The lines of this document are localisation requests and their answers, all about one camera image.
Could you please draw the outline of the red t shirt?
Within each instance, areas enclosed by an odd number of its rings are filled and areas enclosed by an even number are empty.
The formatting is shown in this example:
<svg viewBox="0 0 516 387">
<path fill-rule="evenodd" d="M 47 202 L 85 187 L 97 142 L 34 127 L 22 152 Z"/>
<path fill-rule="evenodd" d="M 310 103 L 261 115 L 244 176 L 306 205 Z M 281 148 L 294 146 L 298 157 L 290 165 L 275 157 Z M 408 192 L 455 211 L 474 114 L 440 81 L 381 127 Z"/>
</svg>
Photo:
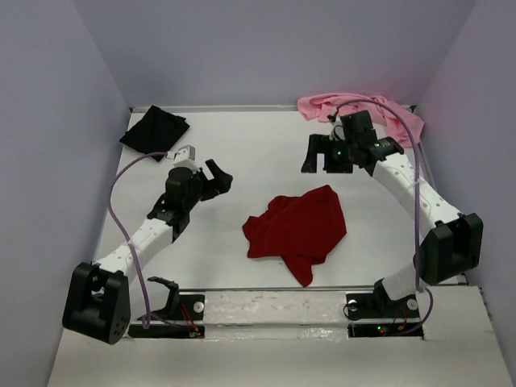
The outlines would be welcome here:
<svg viewBox="0 0 516 387">
<path fill-rule="evenodd" d="M 309 286 L 312 267 L 323 264 L 347 234 L 338 194 L 323 185 L 300 197 L 277 196 L 242 226 L 250 259 L 280 257 L 297 282 Z"/>
</svg>

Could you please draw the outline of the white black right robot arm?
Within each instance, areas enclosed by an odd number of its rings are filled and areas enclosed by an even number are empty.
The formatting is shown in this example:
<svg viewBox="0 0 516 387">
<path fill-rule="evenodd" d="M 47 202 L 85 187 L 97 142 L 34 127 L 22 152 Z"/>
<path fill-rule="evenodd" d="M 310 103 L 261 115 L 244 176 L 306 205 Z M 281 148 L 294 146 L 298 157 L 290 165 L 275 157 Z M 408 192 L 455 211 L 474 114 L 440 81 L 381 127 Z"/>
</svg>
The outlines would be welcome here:
<svg viewBox="0 0 516 387">
<path fill-rule="evenodd" d="M 438 194 L 420 176 L 415 158 L 409 158 L 395 139 L 377 136 L 366 110 L 333 114 L 330 122 L 330 134 L 310 135 L 302 173 L 316 173 L 319 155 L 327 173 L 364 169 L 414 220 L 413 261 L 375 283 L 371 306 L 377 314 L 389 316 L 417 290 L 478 266 L 484 223 L 477 214 L 465 214 Z"/>
</svg>

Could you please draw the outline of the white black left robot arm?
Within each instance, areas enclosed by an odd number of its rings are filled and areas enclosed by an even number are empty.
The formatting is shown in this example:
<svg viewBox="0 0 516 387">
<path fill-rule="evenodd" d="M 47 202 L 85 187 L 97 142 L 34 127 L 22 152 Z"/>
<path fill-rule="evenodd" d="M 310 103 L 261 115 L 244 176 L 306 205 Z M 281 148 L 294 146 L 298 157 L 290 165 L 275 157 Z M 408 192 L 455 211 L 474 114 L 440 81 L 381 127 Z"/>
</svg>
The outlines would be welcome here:
<svg viewBox="0 0 516 387">
<path fill-rule="evenodd" d="M 80 263 L 72 273 L 62 317 L 63 328 L 104 343 L 117 343 L 131 321 L 129 285 L 144 283 L 143 267 L 174 243 L 189 225 L 199 203 L 226 194 L 233 177 L 214 160 L 206 161 L 206 177 L 193 161 L 174 162 L 164 192 L 137 231 L 123 231 L 124 243 L 92 263 Z"/>
</svg>

